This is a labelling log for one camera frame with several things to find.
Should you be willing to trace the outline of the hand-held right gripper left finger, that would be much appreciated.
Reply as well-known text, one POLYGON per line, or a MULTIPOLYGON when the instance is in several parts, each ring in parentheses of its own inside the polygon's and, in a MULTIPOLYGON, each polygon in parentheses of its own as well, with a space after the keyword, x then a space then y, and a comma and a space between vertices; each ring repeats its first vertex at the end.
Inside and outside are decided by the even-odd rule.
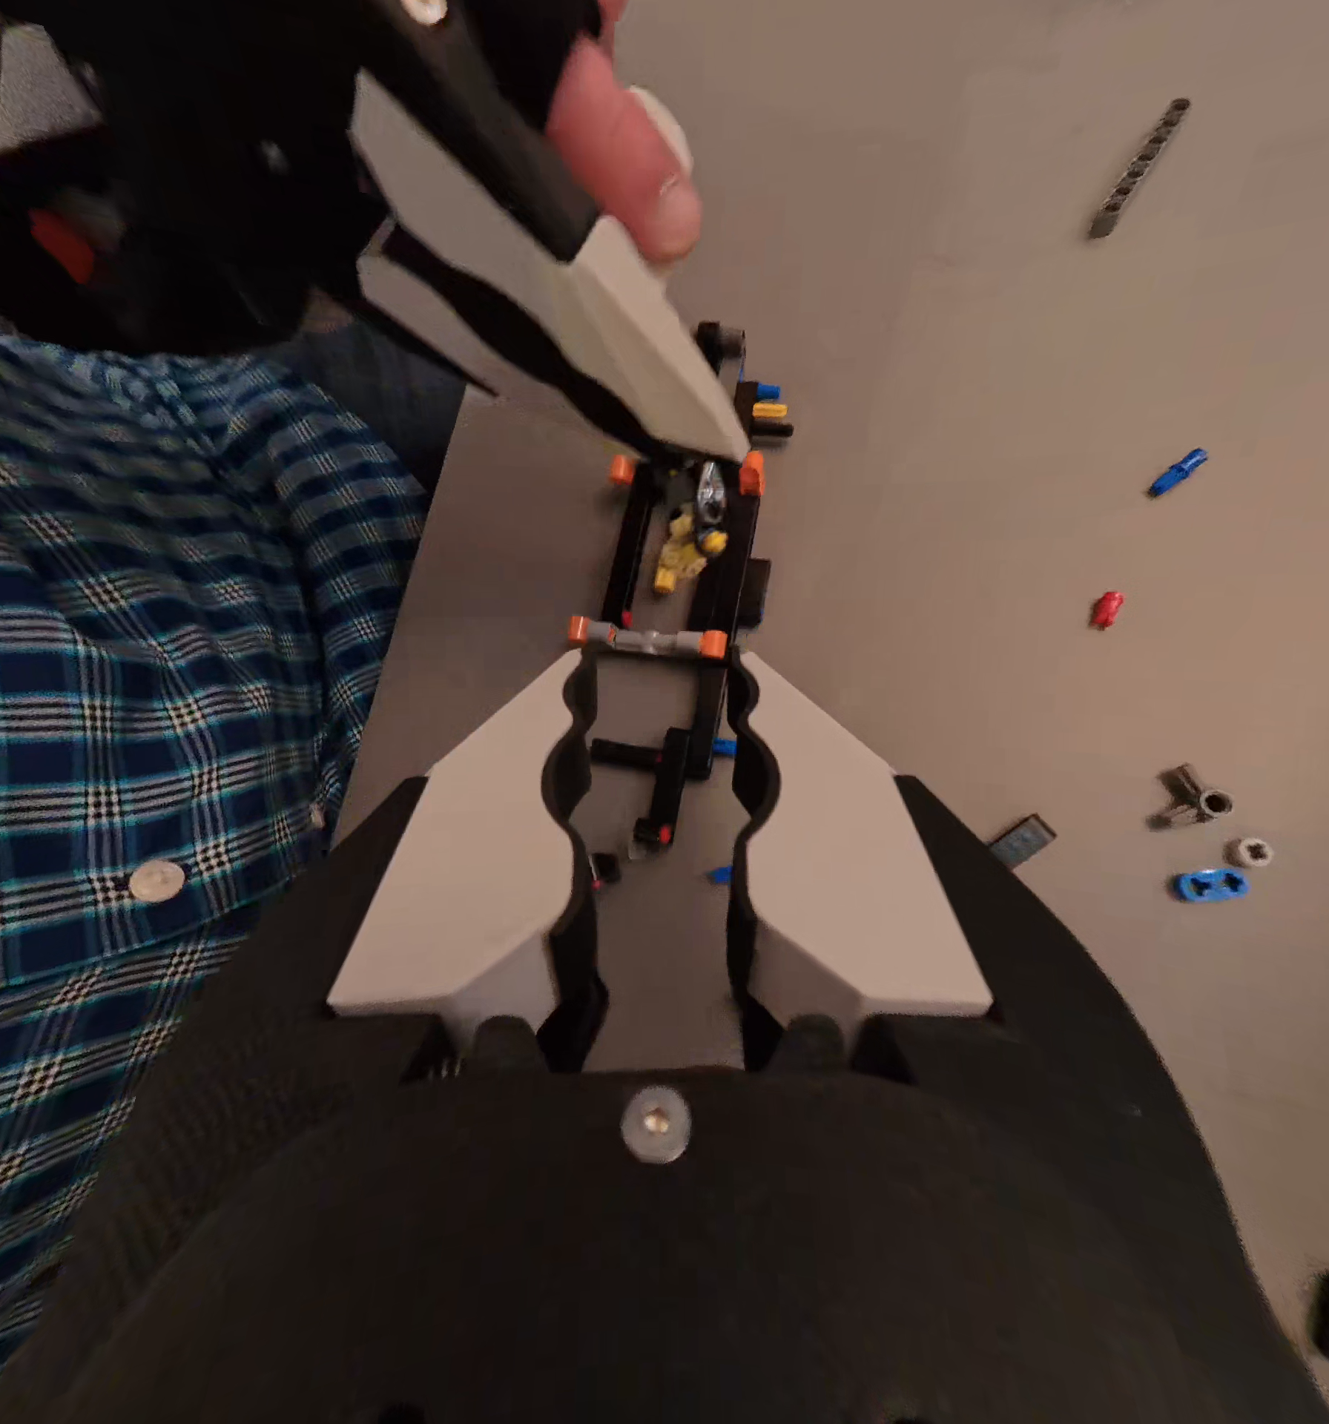
POLYGON ((428 1016, 460 1054, 495 1019, 579 1072, 609 1010, 592 788, 593 654, 569 653, 426 775, 330 993, 339 1017, 428 1016))

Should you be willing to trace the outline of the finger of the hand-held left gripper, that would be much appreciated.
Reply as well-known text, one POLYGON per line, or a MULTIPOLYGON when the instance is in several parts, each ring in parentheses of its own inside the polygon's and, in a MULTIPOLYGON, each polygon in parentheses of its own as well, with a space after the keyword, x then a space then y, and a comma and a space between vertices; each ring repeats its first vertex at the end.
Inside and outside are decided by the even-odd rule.
POLYGON ((733 400, 619 221, 586 212, 578 250, 555 256, 367 71, 356 80, 351 140, 388 204, 379 232, 400 223, 442 259, 532 311, 553 305, 549 324, 561 333, 567 308, 579 311, 618 353, 622 380, 667 443, 665 455, 745 460, 749 440, 733 400))
POLYGON ((403 224, 390 223, 359 259, 360 292, 388 328, 454 367, 486 396, 570 429, 596 431, 642 457, 665 457, 618 353, 567 308, 553 330, 488 279, 455 267, 403 224))

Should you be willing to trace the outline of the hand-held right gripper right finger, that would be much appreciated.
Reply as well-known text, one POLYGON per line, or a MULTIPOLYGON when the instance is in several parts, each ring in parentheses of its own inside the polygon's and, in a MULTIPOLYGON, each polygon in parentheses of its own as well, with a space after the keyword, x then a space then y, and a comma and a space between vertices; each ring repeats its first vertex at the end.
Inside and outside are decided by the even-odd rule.
POLYGON ((746 1069, 800 1019, 834 1023, 846 1056, 873 1020, 985 1019, 994 993, 889 762, 757 653, 734 656, 726 711, 745 815, 726 970, 746 1069))

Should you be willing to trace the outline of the black lego chassis assembly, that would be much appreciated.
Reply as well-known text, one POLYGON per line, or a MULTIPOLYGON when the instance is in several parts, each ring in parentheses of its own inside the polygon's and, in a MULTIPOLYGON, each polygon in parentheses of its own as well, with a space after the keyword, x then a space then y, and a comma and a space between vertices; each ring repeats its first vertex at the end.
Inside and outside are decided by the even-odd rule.
POLYGON ((630 843, 636 858, 671 849, 688 785, 705 783, 717 760, 737 745, 722 734, 728 665, 740 638, 760 627, 772 575, 771 561, 756 553, 766 488, 765 454, 795 436, 791 409, 778 385, 749 380, 746 334, 716 322, 694 333, 713 371, 726 380, 751 452, 739 465, 679 458, 671 463, 618 455, 610 480, 627 494, 618 547, 601 615, 610 624, 650 630, 636 622, 635 605, 648 566, 654 526, 662 530, 651 587, 659 599, 691 592, 685 625, 677 630, 725 632, 731 639, 722 664, 677 662, 694 673, 694 703, 687 726, 668 730, 659 746, 595 739, 595 766, 648 774, 653 797, 630 843))

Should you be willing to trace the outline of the grey orange-ended lego link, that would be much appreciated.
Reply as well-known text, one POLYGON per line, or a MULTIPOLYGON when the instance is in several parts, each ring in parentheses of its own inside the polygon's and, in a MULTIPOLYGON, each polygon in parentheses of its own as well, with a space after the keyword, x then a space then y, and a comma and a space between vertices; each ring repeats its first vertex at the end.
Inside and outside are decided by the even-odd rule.
POLYGON ((572 618, 567 638, 576 648, 595 647, 635 658, 677 662, 722 664, 731 650, 729 636, 720 630, 662 633, 590 618, 572 618))

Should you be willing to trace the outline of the dark grey lego connector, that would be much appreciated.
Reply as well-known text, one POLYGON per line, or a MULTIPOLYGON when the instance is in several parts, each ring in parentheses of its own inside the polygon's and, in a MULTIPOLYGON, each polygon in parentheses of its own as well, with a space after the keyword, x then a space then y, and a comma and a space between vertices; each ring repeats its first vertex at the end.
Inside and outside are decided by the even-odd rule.
POLYGON ((1235 811, 1233 797, 1203 778, 1192 763, 1181 763, 1158 775, 1167 805, 1147 818, 1152 831, 1209 826, 1235 811))

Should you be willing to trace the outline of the grey holed lego beam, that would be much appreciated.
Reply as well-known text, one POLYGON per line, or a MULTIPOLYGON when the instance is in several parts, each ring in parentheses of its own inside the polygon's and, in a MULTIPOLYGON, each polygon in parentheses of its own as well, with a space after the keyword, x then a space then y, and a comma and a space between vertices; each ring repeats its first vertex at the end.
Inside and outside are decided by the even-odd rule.
POLYGON ((1175 135, 1192 112, 1192 106, 1193 102, 1189 97, 1178 97, 1170 102, 1160 123, 1132 155, 1111 194, 1094 213, 1086 233, 1089 243, 1105 241, 1115 233, 1123 213, 1147 181, 1161 155, 1172 145, 1175 135))

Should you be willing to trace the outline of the person's left hand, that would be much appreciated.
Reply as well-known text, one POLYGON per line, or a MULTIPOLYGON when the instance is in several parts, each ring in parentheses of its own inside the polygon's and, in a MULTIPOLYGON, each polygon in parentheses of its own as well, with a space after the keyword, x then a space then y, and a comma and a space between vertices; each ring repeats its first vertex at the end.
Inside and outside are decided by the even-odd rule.
POLYGON ((598 8, 599 34, 583 33, 573 44, 546 134, 573 180, 625 227, 642 258, 671 267, 700 240, 702 200, 642 96, 618 79, 616 28, 627 5, 598 8))

